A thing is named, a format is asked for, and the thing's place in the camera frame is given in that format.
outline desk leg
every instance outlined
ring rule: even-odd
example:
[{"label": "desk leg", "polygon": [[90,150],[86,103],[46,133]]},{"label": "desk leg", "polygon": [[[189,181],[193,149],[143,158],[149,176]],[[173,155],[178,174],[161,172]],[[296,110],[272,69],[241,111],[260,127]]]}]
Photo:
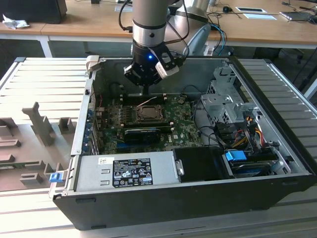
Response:
[{"label": "desk leg", "polygon": [[48,36],[38,36],[38,41],[41,43],[46,58],[55,57],[54,52],[51,50],[52,46]]},{"label": "desk leg", "polygon": [[315,81],[313,82],[313,84],[309,87],[309,89],[307,89],[306,93],[304,94],[304,96],[310,100],[312,98],[312,96],[315,94],[315,92],[317,92],[317,78],[315,79]]},{"label": "desk leg", "polygon": [[84,51],[85,51],[85,53],[86,53],[86,54],[91,53],[90,50],[89,50],[88,42],[87,42],[87,41],[84,41],[83,44],[84,44]]}]

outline floor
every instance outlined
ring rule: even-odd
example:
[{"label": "floor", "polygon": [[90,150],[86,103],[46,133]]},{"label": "floor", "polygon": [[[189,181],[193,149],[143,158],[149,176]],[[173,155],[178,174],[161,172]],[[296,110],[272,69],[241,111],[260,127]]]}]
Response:
[{"label": "floor", "polygon": [[[84,52],[82,42],[53,42],[53,52],[56,57],[86,57],[91,54],[100,56],[115,57],[115,56],[130,56],[130,43],[99,43],[89,42],[91,53]],[[252,47],[226,47],[222,55],[232,51],[238,58],[252,59],[255,48]],[[279,70],[291,81],[296,77],[300,68],[306,63],[306,60],[311,56],[313,50],[302,50],[304,53],[303,59],[298,62],[297,55],[300,53],[293,49],[282,49],[273,62]],[[0,41],[0,78],[10,67],[16,57],[44,57],[41,45],[37,41],[20,41],[20,40],[1,40]],[[303,78],[313,69],[317,63],[317,54],[315,54],[307,64],[302,73],[298,76],[295,85],[298,87]],[[317,104],[317,95],[312,98],[312,103]]]}]

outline motherboard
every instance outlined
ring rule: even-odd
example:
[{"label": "motherboard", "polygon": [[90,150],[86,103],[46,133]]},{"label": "motherboard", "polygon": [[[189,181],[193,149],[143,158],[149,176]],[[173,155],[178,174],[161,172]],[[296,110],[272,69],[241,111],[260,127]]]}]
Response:
[{"label": "motherboard", "polygon": [[[121,98],[104,105],[101,129],[104,154],[170,151],[203,145],[186,97],[163,96],[141,105],[137,103],[133,98]],[[140,132],[145,134],[146,141],[140,138]]]}]

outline power supply label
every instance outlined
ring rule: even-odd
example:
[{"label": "power supply label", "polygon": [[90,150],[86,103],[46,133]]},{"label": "power supply label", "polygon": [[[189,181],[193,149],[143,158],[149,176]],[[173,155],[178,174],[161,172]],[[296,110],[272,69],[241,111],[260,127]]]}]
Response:
[{"label": "power supply label", "polygon": [[113,161],[112,186],[131,187],[152,185],[152,167],[149,158]]}]

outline crumpled paper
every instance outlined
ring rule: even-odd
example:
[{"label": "crumpled paper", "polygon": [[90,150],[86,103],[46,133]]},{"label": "crumpled paper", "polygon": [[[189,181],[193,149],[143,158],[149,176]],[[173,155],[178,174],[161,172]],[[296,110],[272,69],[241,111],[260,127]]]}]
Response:
[{"label": "crumpled paper", "polygon": [[4,20],[2,21],[2,23],[6,27],[11,28],[13,30],[15,30],[16,28],[23,28],[23,27],[29,27],[30,26],[24,20],[12,20],[10,18],[7,18],[5,15],[3,15],[3,18],[4,18]]}]

